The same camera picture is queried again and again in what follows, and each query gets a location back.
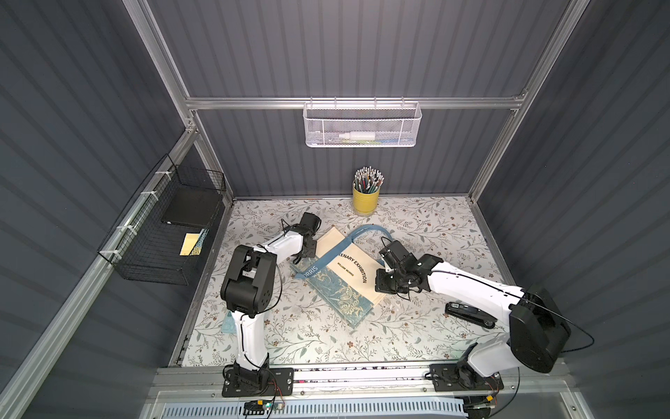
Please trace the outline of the cream and blue canvas tote bag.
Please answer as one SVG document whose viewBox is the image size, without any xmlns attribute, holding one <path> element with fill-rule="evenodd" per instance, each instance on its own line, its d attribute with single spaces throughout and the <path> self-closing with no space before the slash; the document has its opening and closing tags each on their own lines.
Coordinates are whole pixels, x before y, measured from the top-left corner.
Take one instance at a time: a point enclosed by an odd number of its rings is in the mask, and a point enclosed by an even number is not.
<svg viewBox="0 0 670 419">
<path fill-rule="evenodd" d="M 383 261 L 357 245 L 364 235 L 374 232 L 392 237 L 378 225 L 362 225 L 348 235 L 333 227 L 317 240 L 314 258 L 291 267 L 295 277 L 306 281 L 351 328 L 357 328 L 385 298 L 375 291 L 376 273 L 384 268 Z"/>
</svg>

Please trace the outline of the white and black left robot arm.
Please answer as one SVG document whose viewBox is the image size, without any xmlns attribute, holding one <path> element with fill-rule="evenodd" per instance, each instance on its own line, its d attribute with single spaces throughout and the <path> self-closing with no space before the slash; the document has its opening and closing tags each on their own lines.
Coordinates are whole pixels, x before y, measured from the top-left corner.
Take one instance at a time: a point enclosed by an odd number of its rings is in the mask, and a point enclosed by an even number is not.
<svg viewBox="0 0 670 419">
<path fill-rule="evenodd" d="M 321 219 L 306 212 L 298 223 L 284 225 L 281 232 L 253 246 L 239 245 L 233 251 L 220 296 L 232 312 L 238 354 L 235 364 L 253 373 L 266 368 L 265 321 L 270 310 L 277 265 L 288 258 L 298 263 L 316 256 Z"/>
</svg>

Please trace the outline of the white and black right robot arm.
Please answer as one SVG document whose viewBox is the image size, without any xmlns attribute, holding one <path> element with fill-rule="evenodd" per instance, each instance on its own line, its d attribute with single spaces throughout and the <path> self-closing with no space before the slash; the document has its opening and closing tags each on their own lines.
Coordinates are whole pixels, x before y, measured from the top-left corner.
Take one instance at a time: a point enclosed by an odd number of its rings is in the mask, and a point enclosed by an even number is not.
<svg viewBox="0 0 670 419">
<path fill-rule="evenodd" d="M 382 243 L 378 293 L 439 293 L 449 298 L 446 314 L 481 328 L 504 327 L 502 335 L 469 345 L 457 361 L 453 377 L 462 386 L 472 389 L 496 373 L 521 366 L 542 374 L 553 370 L 572 330 L 544 288 L 497 283 L 434 255 L 417 258 L 397 240 Z"/>
</svg>

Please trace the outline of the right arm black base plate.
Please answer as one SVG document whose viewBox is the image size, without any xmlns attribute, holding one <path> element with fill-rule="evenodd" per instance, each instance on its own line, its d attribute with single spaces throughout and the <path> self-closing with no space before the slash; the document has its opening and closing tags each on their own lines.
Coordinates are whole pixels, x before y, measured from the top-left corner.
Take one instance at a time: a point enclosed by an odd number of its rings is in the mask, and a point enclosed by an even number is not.
<svg viewBox="0 0 670 419">
<path fill-rule="evenodd" d="M 436 392 L 488 391 L 497 393 L 504 389 L 499 373 L 484 377 L 478 375 L 468 364 L 430 364 L 424 379 L 432 382 Z"/>
</svg>

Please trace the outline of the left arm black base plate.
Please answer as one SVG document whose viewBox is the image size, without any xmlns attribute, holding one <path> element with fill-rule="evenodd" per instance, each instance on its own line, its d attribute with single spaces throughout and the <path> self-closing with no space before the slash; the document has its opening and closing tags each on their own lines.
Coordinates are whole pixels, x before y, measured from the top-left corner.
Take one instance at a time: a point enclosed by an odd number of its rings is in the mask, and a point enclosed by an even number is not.
<svg viewBox="0 0 670 419">
<path fill-rule="evenodd" d="M 247 370 L 237 364 L 223 370 L 222 397 L 291 396 L 294 384 L 293 368 L 261 368 Z"/>
</svg>

